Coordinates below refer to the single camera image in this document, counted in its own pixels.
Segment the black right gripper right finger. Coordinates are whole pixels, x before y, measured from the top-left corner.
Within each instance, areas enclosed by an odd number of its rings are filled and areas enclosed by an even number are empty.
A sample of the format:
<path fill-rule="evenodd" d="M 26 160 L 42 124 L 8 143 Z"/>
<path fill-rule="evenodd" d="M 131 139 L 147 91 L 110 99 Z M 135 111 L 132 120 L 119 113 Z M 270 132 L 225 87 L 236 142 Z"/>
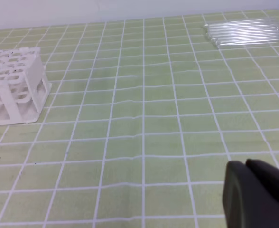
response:
<path fill-rule="evenodd" d="M 262 160 L 248 159 L 245 164 L 269 194 L 279 202 L 279 169 Z"/>

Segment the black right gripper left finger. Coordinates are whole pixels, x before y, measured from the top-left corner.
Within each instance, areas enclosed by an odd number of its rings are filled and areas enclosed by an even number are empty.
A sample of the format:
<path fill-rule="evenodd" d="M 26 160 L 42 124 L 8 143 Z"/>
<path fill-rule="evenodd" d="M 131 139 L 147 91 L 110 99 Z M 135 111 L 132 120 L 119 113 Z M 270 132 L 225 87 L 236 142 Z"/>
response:
<path fill-rule="evenodd" d="M 223 209 L 229 228 L 279 228 L 279 202 L 240 161 L 226 165 Z"/>

